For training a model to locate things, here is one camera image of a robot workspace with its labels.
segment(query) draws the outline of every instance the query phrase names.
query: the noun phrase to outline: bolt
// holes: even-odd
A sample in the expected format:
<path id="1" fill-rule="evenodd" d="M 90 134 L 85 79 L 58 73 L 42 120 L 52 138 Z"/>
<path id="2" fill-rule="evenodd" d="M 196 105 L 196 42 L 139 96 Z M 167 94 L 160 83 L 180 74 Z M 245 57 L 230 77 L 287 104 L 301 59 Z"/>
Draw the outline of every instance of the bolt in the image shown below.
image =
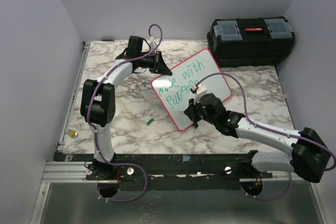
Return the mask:
<path id="1" fill-rule="evenodd" d="M 127 168 L 127 174 L 132 175 L 134 173 L 134 169 L 132 167 Z"/>
<path id="2" fill-rule="evenodd" d="M 92 174 L 92 171 L 89 170 L 89 169 L 86 169 L 85 174 L 88 175 L 88 176 L 90 176 Z"/>
<path id="3" fill-rule="evenodd" d="M 229 166 L 226 166 L 224 171 L 225 171 L 226 174 L 231 174 L 232 173 L 232 169 Z"/>

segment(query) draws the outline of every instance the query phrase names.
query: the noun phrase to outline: black toolbox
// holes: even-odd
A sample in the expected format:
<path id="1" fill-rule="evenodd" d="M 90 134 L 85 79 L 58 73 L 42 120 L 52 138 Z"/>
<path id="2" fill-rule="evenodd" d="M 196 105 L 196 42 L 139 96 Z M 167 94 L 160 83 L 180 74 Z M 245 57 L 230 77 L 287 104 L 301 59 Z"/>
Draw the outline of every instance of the black toolbox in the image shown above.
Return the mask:
<path id="1" fill-rule="evenodd" d="M 295 40 L 284 17 L 216 19 L 207 34 L 208 49 L 221 68 L 276 66 Z"/>

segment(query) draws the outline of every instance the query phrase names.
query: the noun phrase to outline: marble countertop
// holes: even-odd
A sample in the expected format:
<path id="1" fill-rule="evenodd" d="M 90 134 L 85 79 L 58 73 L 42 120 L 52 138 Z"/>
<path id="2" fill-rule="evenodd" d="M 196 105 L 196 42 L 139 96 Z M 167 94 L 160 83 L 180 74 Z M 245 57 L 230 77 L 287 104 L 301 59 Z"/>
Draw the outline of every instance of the marble countertop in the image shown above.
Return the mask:
<path id="1" fill-rule="evenodd" d="M 82 86 L 86 79 L 95 79 L 106 72 L 116 56 L 127 47 L 127 41 L 100 42 L 90 45 L 74 112 L 68 127 L 78 132 L 77 138 L 65 137 L 65 154 L 93 154 L 93 139 L 88 124 L 80 115 Z M 165 62 L 173 67 L 207 47 L 205 41 L 167 40 L 160 50 Z M 239 67 L 222 69 L 233 74 L 243 85 L 251 118 L 270 125 L 293 129 L 275 68 Z M 212 125 L 199 122 L 199 127 L 178 131 L 151 88 L 157 75 L 149 71 L 132 74 L 116 89 L 116 115 L 111 122 L 111 141 L 116 153 L 137 154 L 202 154 L 247 153 L 250 150 L 276 151 L 257 142 L 221 135 Z M 228 110 L 243 113 L 243 97 L 238 85 L 226 78 L 232 96 L 224 102 Z M 150 125 L 146 122 L 154 118 Z"/>

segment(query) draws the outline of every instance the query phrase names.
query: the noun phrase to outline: metal frame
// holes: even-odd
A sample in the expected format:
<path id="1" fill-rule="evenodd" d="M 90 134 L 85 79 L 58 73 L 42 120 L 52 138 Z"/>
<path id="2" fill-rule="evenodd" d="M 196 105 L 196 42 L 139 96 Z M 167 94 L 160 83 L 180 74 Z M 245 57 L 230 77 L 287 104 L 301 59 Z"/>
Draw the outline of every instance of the metal frame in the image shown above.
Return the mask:
<path id="1" fill-rule="evenodd" d="M 105 183 L 116 184 L 116 180 L 86 180 L 84 164 L 92 162 L 47 162 L 42 175 L 42 183 Z"/>
<path id="2" fill-rule="evenodd" d="M 44 206 L 47 201 L 50 183 L 41 183 L 30 224 L 41 223 Z"/>
<path id="3" fill-rule="evenodd" d="M 80 59 L 79 68 L 78 68 L 78 72 L 77 72 L 77 75 L 76 75 L 76 83 L 73 87 L 74 89 L 72 91 L 72 98 L 71 98 L 71 100 L 69 102 L 69 105 L 68 105 L 68 112 L 67 112 L 66 119 L 64 121 L 63 128 L 62 128 L 61 135 L 60 135 L 60 139 L 59 139 L 59 143 L 60 143 L 60 145 L 63 145 L 63 147 L 64 147 L 64 144 L 65 144 L 65 141 L 64 141 L 65 131 L 67 130 L 70 118 L 71 118 L 72 113 L 73 113 L 74 103 L 75 103 L 76 98 L 77 98 L 78 88 L 79 88 L 80 80 L 81 80 L 83 72 L 84 72 L 84 66 L 85 66 L 85 63 L 86 63 L 86 59 L 88 58 L 90 45 L 91 45 L 91 42 L 89 42 L 89 41 L 85 42 L 82 57 Z M 57 148 L 57 151 L 62 152 L 63 149 Z"/>

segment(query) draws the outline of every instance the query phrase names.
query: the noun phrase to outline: purple cable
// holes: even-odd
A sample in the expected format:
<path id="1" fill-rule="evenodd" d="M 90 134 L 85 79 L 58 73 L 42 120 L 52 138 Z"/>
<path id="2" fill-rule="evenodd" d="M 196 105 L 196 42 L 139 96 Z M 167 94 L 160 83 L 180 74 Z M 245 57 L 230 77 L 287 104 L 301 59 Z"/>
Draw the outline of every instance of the purple cable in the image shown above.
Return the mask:
<path id="1" fill-rule="evenodd" d="M 265 126 L 256 124 L 255 122 L 253 122 L 253 120 L 250 119 L 250 117 L 248 116 L 248 113 L 247 113 L 247 102 L 246 102 L 246 95 L 245 95 L 244 88 L 243 88 L 243 86 L 240 84 L 240 82 L 237 80 L 237 78 L 235 78 L 235 77 L 232 76 L 231 74 L 229 74 L 229 73 L 212 73 L 212 74 L 209 74 L 208 76 L 206 76 L 206 77 L 204 77 L 202 80 L 200 80 L 200 81 L 196 84 L 196 87 L 197 87 L 202 81 L 204 81 L 205 79 L 207 79 L 207 78 L 209 78 L 209 77 L 211 77 L 211 76 L 216 76 L 216 75 L 218 75 L 218 74 L 220 74 L 220 75 L 222 75 L 222 76 L 229 76 L 229 77 L 232 78 L 232 79 L 238 84 L 238 86 L 240 87 L 240 90 L 241 90 L 241 92 L 242 92 L 242 94 L 243 94 L 244 114 L 245 114 L 245 117 L 246 117 L 246 119 L 247 119 L 247 121 L 248 121 L 249 123 L 251 123 L 251 124 L 254 125 L 255 127 L 259 127 L 259 128 L 261 128 L 261 129 L 263 129 L 263 130 L 266 130 L 266 131 L 269 131 L 269 132 L 273 132 L 273 133 L 276 133 L 276 134 L 279 134 L 279 135 L 282 135 L 282 136 L 287 136 L 287 134 L 284 133 L 284 132 L 277 131 L 277 130 L 273 130 L 273 129 L 270 129 L 270 128 L 268 128 L 268 127 L 265 127 Z M 331 167 L 326 168 L 325 171 L 330 171 L 330 170 L 335 169 L 335 167 L 336 167 L 336 156 L 335 156 L 335 154 L 333 154 L 333 152 L 332 152 L 331 150 L 329 150 L 329 149 L 326 148 L 325 146 L 323 146 L 323 145 L 321 145 L 321 144 L 319 144 L 319 143 L 316 143 L 316 142 L 314 142 L 313 140 L 310 140 L 310 139 L 305 138 L 305 137 L 303 137 L 303 136 L 296 136 L 296 135 L 289 134 L 289 137 L 294 137 L 294 138 L 297 138 L 297 139 L 306 141 L 306 142 L 311 143 L 311 144 L 313 144 L 313 145 L 315 145 L 315 146 L 317 146 L 317 147 L 323 149 L 324 151 L 328 152 L 328 154 L 330 154 L 330 156 L 332 156 L 332 158 L 334 159 L 334 164 L 333 164 Z M 259 199 L 259 200 L 275 200 L 275 199 L 279 199 L 279 198 L 285 196 L 285 195 L 289 192 L 289 190 L 290 190 L 290 188 L 291 188 L 291 186 L 292 186 L 292 175 L 291 175 L 290 173 L 289 173 L 289 180 L 290 180 L 290 181 L 289 181 L 289 186 L 288 186 L 288 188 L 286 189 L 286 191 L 285 191 L 283 194 L 281 194 L 281 195 L 278 196 L 278 197 L 275 197 L 275 198 L 269 198 L 269 199 L 258 198 L 258 197 L 254 197 L 254 196 L 252 196 L 252 195 L 248 195 L 248 197 L 255 198 L 255 199 Z"/>
<path id="2" fill-rule="evenodd" d="M 151 28 L 152 28 L 153 26 L 156 26 L 156 27 L 160 30 L 160 41 L 159 41 L 158 45 L 157 45 L 155 48 L 153 48 L 151 51 L 149 51 L 147 54 L 143 55 L 143 56 L 139 56 L 139 57 L 134 58 L 134 59 L 130 59 L 130 60 L 123 61 L 123 62 L 121 62 L 119 65 L 114 66 L 114 67 L 107 73 L 107 75 L 106 75 L 107 77 L 108 77 L 113 71 L 115 71 L 118 67 L 120 67 L 121 65 L 123 65 L 123 64 L 125 64 L 125 63 L 128 63 L 128 62 L 132 62 L 132 61 L 135 61 L 135 60 L 142 59 L 142 58 L 144 58 L 144 57 L 147 57 L 148 55 L 151 55 L 152 53 L 154 53 L 154 52 L 158 49 L 158 47 L 159 47 L 159 45 L 161 44 L 162 39 L 163 39 L 163 32 L 162 32 L 162 29 L 161 29 L 161 27 L 160 27 L 159 25 L 157 25 L 157 24 L 153 24 L 153 25 L 151 25 L 150 28 L 149 28 L 149 35 L 150 35 L 150 36 L 151 36 Z M 93 101 L 94 101 L 94 99 L 95 99 L 95 97 L 96 97 L 97 91 L 98 91 L 99 87 L 101 86 L 101 84 L 102 84 L 105 80 L 106 80 L 106 77 L 103 77 L 103 78 L 101 79 L 101 81 L 97 84 L 96 88 L 95 88 L 94 91 L 93 91 L 93 94 L 92 94 L 92 97 L 91 97 L 91 100 L 90 100 L 90 103 L 89 103 L 89 109 L 88 109 L 88 114 L 87 114 L 87 121 L 88 121 L 88 124 L 94 128 L 94 130 L 97 130 L 97 127 L 96 127 L 95 125 L 93 125 L 93 124 L 90 122 L 91 108 L 92 108 Z M 141 170 L 141 172 L 143 173 L 144 178 L 145 178 L 145 185 L 144 185 L 142 191 L 141 191 L 137 196 L 135 196 L 135 197 L 133 197 L 133 198 L 130 198 L 130 199 L 110 199 L 110 198 L 104 198 L 104 197 L 102 197 L 102 196 L 100 195 L 100 193 L 99 193 L 99 188 L 98 188 L 98 194 L 99 194 L 99 197 L 102 198 L 102 199 L 104 199 L 104 200 L 111 201 L 111 202 L 130 202 L 130 201 L 133 201 L 133 200 L 135 200 L 135 199 L 140 198 L 140 197 L 144 194 L 144 192 L 146 191 L 146 188 L 147 188 L 147 174 L 146 174 L 146 172 L 144 171 L 144 169 L 143 169 L 141 166 L 136 165 L 136 164 L 131 164 L 131 163 L 116 164 L 116 163 L 111 163 L 111 162 L 109 162 L 109 161 L 103 156 L 103 154 L 102 154 L 102 152 L 101 152 L 101 150 L 100 150 L 100 148 L 99 148 L 99 145 L 98 145 L 98 139 L 97 139 L 97 133 L 96 133 L 96 132 L 94 133 L 94 139 L 95 139 L 95 145 L 96 145 L 96 148 L 97 148 L 97 152 L 99 153 L 100 157 L 104 160 L 105 163 L 107 163 L 108 165 L 114 165 L 114 166 L 134 166 L 134 167 L 137 167 L 138 169 Z"/>

